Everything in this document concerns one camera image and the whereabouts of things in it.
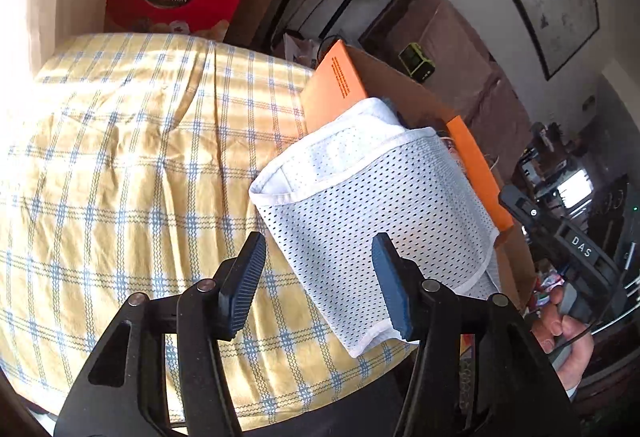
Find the bed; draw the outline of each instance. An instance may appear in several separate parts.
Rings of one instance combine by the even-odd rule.
[[[311,72],[180,35],[97,34],[56,50],[3,123],[0,366],[58,413],[129,294],[180,293],[235,256],[252,230],[268,257],[245,328],[221,342],[244,430],[371,383],[411,351],[387,341],[353,359],[264,229],[248,188],[306,133]],[[175,337],[168,407],[184,418]]]

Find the blue gripper pad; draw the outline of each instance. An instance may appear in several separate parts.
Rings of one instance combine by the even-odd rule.
[[[392,325],[400,332],[402,339],[413,341],[416,327],[412,321],[412,305],[417,300],[417,287],[422,281],[418,266],[398,255],[386,233],[378,233],[373,237],[371,260]]]
[[[226,328],[234,336],[249,315],[266,254],[264,236],[256,231],[250,233],[220,287],[218,305],[226,311]]]

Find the perforated fabric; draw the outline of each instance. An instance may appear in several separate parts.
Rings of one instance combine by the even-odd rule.
[[[250,196],[353,357],[400,338],[371,263],[375,234],[388,233],[402,257],[457,293],[488,279],[497,236],[489,215],[433,129],[405,130],[378,99],[287,149]]]
[[[479,278],[471,289],[466,292],[467,296],[471,298],[478,298],[479,300],[486,300],[494,293],[500,291],[500,280],[497,277],[498,261],[495,256],[495,251],[492,252],[491,259],[486,271]]]

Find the human hand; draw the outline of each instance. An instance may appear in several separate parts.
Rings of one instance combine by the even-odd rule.
[[[542,308],[540,319],[533,323],[531,332],[540,343],[545,353],[550,353],[556,346],[554,336],[564,335],[570,340],[585,330],[586,326],[571,316],[560,316],[558,305],[562,301],[564,290],[556,287],[551,291],[551,301]],[[578,386],[584,370],[593,354],[593,336],[585,334],[571,345],[571,354],[558,370],[558,377],[565,390]]]

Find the green device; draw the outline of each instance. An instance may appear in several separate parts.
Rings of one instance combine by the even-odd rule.
[[[418,83],[424,83],[436,70],[433,62],[424,55],[420,45],[415,42],[409,43],[398,54],[398,58],[409,76]]]

